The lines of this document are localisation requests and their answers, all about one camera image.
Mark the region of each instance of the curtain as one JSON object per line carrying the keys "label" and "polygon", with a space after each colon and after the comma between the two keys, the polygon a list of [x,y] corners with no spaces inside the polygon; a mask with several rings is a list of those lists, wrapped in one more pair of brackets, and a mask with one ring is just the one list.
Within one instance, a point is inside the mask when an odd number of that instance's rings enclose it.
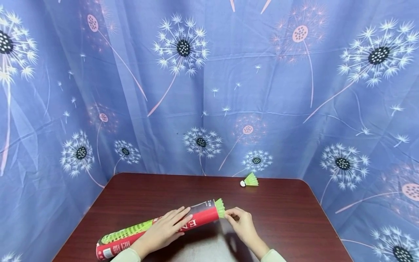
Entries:
{"label": "curtain", "polygon": [[1,261],[51,261],[120,172],[302,179],[354,261],[419,261],[418,13],[3,1]]}

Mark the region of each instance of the green shuttlecock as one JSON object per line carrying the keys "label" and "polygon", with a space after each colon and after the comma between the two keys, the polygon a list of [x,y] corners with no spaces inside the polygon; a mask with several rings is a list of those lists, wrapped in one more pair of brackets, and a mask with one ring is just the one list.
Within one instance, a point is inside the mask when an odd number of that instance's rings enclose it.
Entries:
{"label": "green shuttlecock", "polygon": [[215,207],[217,208],[218,217],[224,218],[225,208],[221,198],[215,202]]}
{"label": "green shuttlecock", "polygon": [[245,186],[258,186],[259,182],[258,179],[256,178],[255,174],[253,174],[253,172],[251,172],[244,180],[240,181],[240,185],[242,187]]}

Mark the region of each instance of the sleeve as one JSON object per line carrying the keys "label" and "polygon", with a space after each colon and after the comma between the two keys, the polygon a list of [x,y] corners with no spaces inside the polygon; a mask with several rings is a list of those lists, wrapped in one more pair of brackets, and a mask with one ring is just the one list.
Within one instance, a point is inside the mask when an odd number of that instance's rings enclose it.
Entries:
{"label": "sleeve", "polygon": [[141,262],[141,259],[135,250],[127,248],[112,259],[112,262]]}
{"label": "sleeve", "polygon": [[285,259],[278,252],[276,252],[275,250],[271,249],[262,258],[261,262],[286,262],[286,261],[285,261]]}

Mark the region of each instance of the shuttlecock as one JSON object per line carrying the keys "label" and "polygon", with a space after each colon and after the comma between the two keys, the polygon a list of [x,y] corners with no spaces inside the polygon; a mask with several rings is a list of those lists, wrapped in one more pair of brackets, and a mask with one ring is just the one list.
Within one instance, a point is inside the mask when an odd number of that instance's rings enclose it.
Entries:
{"label": "shuttlecock", "polygon": [[258,182],[258,179],[256,178],[255,174],[253,174],[253,172],[252,172],[244,180],[240,181],[240,185],[242,187],[258,186],[259,182]]}

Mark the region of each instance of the left hand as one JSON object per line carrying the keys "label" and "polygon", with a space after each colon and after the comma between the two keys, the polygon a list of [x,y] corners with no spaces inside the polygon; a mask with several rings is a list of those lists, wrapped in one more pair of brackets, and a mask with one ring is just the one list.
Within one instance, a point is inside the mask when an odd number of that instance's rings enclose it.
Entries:
{"label": "left hand", "polygon": [[131,249],[143,260],[148,254],[168,246],[185,234],[179,230],[192,219],[192,214],[183,218],[190,210],[191,208],[181,207],[167,212],[131,245]]}

